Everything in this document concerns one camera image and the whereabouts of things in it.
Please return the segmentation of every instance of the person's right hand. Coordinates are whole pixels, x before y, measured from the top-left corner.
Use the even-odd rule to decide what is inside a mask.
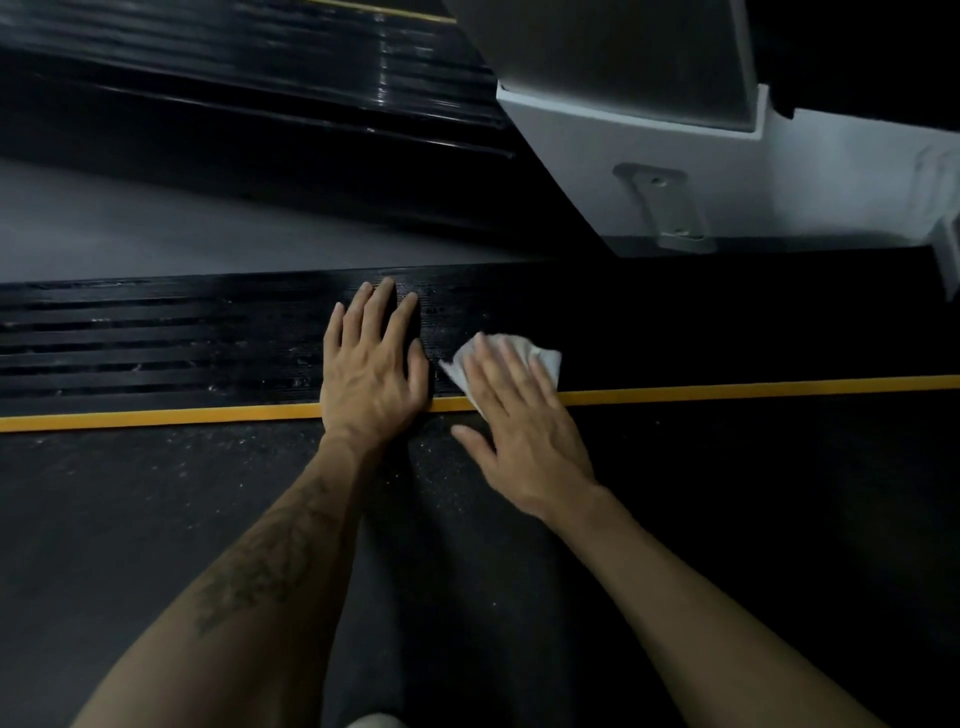
[[[474,429],[455,425],[451,434],[497,492],[549,522],[565,498],[592,484],[593,467],[577,425],[539,359],[533,358],[528,372],[509,340],[503,339],[498,357],[482,333],[474,351],[464,362],[467,382],[490,423],[496,452]]]

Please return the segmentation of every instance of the yellow strip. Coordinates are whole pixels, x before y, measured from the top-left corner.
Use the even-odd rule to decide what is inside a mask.
[[[561,392],[567,406],[585,404],[637,404],[641,402],[749,400],[764,397],[863,395],[884,392],[923,392],[960,389],[960,375],[885,376],[873,379],[818,379],[813,381],[761,382],[757,384],[695,384],[685,387],[599,389]],[[473,409],[466,397],[437,397],[429,412],[465,412]],[[0,418],[0,432],[37,432],[100,427],[149,425],[201,425],[266,420],[307,420],[320,417],[319,404],[257,404],[248,407],[198,407],[155,409],[141,412],[91,412],[80,415],[28,415]]]
[[[307,0],[310,3],[320,3],[321,5],[332,5],[334,8],[347,8],[352,11],[361,12],[379,12],[383,15],[395,15],[397,17],[412,17],[417,20],[427,20],[431,23],[446,23],[447,25],[456,25],[456,18],[446,17],[445,15],[431,15],[427,12],[402,11],[399,8],[381,8],[377,5],[365,5],[364,3],[349,3],[344,0]]]

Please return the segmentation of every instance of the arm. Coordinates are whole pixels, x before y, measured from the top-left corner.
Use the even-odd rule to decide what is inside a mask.
[[[800,653],[644,531],[593,480],[539,362],[478,336],[470,392],[491,425],[453,432],[494,489],[552,528],[616,602],[693,728],[881,726]]]
[[[303,474],[117,662],[76,728],[308,725],[348,583],[365,485],[385,445],[423,409],[417,302],[382,321],[393,282],[369,283],[324,338],[324,437]]]

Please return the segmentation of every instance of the white cloth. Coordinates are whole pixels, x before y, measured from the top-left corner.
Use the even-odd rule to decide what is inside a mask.
[[[502,339],[510,340],[510,343],[514,345],[514,349],[516,349],[516,353],[520,357],[520,361],[526,365],[528,370],[530,369],[530,358],[533,356],[538,357],[540,363],[543,364],[544,369],[546,369],[550,375],[553,386],[557,386],[557,382],[560,381],[560,362],[563,358],[560,352],[554,352],[552,349],[541,349],[530,341],[530,339],[525,339],[522,336],[513,336],[512,334],[506,333],[488,334],[487,340],[490,342],[497,357],[500,356],[499,347]],[[469,388],[467,387],[467,373],[464,372],[464,358],[472,352],[473,339],[470,339],[453,354],[453,361],[449,363],[442,361],[440,362],[440,366],[441,369],[446,372],[446,375],[453,380],[453,383],[460,387],[460,391],[467,395],[470,403],[480,412],[480,407],[477,407],[477,403],[470,395]]]

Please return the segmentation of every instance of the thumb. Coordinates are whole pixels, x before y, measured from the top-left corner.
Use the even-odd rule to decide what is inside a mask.
[[[487,438],[475,429],[470,429],[463,425],[454,425],[451,427],[450,434],[453,435],[458,443],[464,446],[467,454],[480,466],[483,475],[487,476],[489,480],[489,473],[496,467],[496,453],[493,452],[490,443],[487,442]]]

